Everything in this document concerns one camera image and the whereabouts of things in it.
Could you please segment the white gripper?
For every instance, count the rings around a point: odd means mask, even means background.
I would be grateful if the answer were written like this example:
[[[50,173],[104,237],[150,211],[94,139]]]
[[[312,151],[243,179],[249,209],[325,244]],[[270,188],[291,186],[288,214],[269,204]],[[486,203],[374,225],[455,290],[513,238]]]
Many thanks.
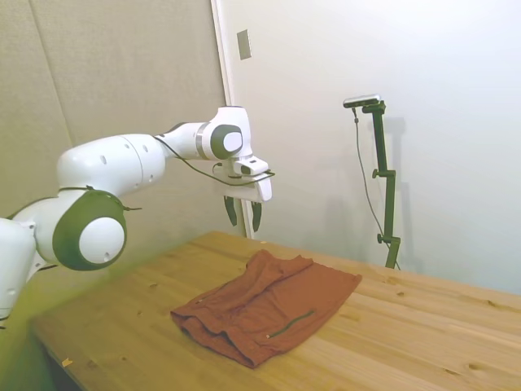
[[[247,181],[234,180],[230,178],[227,184],[214,182],[214,190],[221,194],[224,200],[225,210],[232,226],[238,224],[237,213],[235,210],[234,198],[251,201],[252,207],[252,228],[258,232],[262,217],[262,203],[272,198],[272,187],[269,178],[256,183],[248,184]]]

